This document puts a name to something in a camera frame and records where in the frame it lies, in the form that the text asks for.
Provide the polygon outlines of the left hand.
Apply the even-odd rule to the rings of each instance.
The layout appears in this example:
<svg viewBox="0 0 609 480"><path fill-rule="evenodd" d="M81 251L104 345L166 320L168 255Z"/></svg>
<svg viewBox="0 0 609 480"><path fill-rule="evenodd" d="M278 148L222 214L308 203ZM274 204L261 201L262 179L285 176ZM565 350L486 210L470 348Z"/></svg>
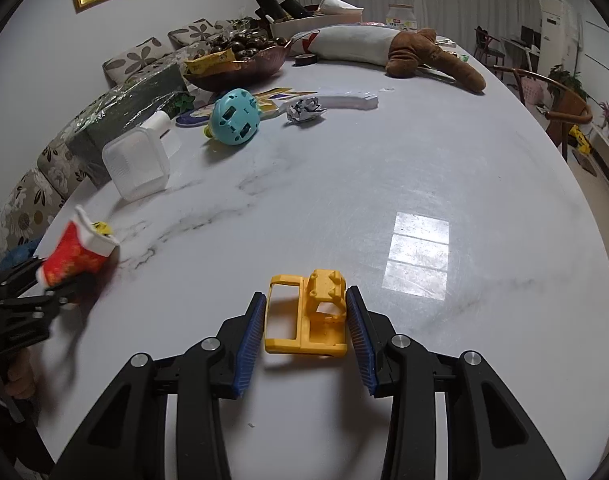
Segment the left hand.
<svg viewBox="0 0 609 480"><path fill-rule="evenodd" d="M0 403L3 401L1 391L16 400L28 400L36 391L35 374L31 364L31 350L24 348L17 352L5 372L0 372L3 387L0 387Z"/></svg>

